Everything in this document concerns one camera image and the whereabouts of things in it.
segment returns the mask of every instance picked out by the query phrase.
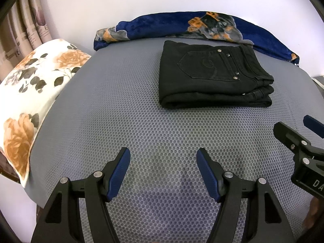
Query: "gray mattress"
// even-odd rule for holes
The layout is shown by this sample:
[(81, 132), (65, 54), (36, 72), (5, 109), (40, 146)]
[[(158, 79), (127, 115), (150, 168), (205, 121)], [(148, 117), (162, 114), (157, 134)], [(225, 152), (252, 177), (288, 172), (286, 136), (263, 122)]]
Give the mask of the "gray mattress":
[[(300, 235), (311, 196), (291, 183), (293, 153), (272, 129), (283, 121), (323, 147), (322, 139), (303, 126), (306, 114), (324, 121), (324, 101), (311, 78), (291, 63), (255, 52), (274, 77), (271, 107), (163, 109), (158, 76), (165, 40), (233, 46), (148, 38), (96, 52), (60, 93), (40, 129), (27, 194), (43, 207), (62, 176), (85, 178), (126, 146), (131, 164), (118, 196), (108, 204), (120, 241), (203, 243), (218, 211), (196, 165), (196, 151), (205, 147), (240, 178), (266, 178), (294, 235)], [(92, 242), (84, 200), (80, 212), (85, 241)], [(245, 212), (243, 200), (234, 242), (240, 242)]]

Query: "curtain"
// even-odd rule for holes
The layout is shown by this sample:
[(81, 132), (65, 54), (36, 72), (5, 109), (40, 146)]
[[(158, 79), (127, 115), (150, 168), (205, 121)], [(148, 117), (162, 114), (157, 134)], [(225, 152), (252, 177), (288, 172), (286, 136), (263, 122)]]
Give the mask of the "curtain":
[(0, 25), (0, 81), (31, 51), (50, 40), (40, 0), (17, 0)]

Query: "gray mesh surface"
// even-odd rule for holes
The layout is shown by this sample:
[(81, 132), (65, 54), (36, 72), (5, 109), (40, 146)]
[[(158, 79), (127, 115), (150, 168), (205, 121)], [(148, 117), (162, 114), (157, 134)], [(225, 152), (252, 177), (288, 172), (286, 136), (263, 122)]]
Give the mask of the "gray mesh surface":
[[(131, 164), (108, 204), (120, 241), (203, 243), (218, 211), (196, 165), (196, 151), (205, 147), (240, 178), (266, 178), (294, 235), (300, 235), (311, 196), (291, 183), (293, 153), (272, 130), (283, 121), (322, 147), (302, 122), (306, 114), (324, 121), (324, 101), (311, 78), (293, 64), (255, 52), (274, 77), (271, 107), (163, 109), (158, 76), (165, 40), (233, 45), (149, 38), (99, 50), (61, 92), (40, 129), (31, 151), (28, 195), (44, 206), (62, 176), (85, 178), (126, 146)], [(246, 201), (241, 205), (234, 242), (242, 237)], [(92, 242), (83, 200), (80, 211), (85, 241)]]

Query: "blue floral blanket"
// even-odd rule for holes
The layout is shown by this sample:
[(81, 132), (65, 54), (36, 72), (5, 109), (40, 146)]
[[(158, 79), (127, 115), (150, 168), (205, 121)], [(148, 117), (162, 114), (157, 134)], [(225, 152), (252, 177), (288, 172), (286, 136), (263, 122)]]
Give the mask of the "blue floral blanket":
[(113, 42), (149, 37), (185, 37), (250, 44), (268, 56), (299, 64), (299, 56), (262, 27), (228, 14), (205, 11), (148, 14), (130, 22), (121, 21), (115, 27), (98, 30), (93, 48), (97, 51)]

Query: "folded black jeans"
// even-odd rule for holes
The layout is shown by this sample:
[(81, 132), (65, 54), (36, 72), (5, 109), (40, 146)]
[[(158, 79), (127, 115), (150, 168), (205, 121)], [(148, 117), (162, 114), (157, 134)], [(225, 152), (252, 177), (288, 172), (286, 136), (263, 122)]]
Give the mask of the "folded black jeans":
[(169, 109), (206, 106), (268, 107), (273, 77), (248, 45), (188, 45), (165, 41), (159, 101)]

